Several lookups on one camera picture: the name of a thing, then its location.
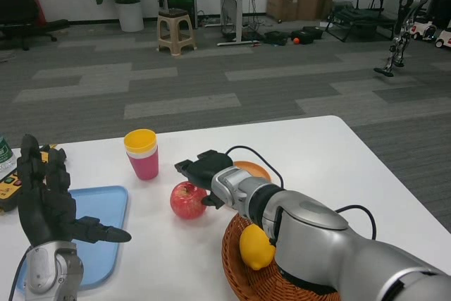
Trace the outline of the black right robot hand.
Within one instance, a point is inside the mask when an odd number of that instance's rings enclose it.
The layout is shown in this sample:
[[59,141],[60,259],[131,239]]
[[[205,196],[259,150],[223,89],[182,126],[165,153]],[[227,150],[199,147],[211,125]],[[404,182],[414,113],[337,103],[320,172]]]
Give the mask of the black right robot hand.
[[212,180],[217,173],[231,167],[233,161],[227,154],[212,149],[199,154],[197,158],[196,161],[181,161],[175,164],[175,169],[194,186],[211,192],[202,199],[204,206],[219,209],[224,205],[224,201],[212,190]]

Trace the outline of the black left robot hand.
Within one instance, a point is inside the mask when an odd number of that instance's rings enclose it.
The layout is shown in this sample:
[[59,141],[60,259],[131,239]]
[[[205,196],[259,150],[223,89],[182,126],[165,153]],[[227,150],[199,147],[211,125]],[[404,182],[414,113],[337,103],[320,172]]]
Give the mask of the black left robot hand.
[[127,231],[105,226],[90,216],[76,217],[76,201],[68,191],[70,174],[65,160],[63,149],[49,149],[47,162],[43,162],[37,139],[24,135],[17,160],[21,181],[18,213],[31,246],[74,239],[89,243],[131,241]]

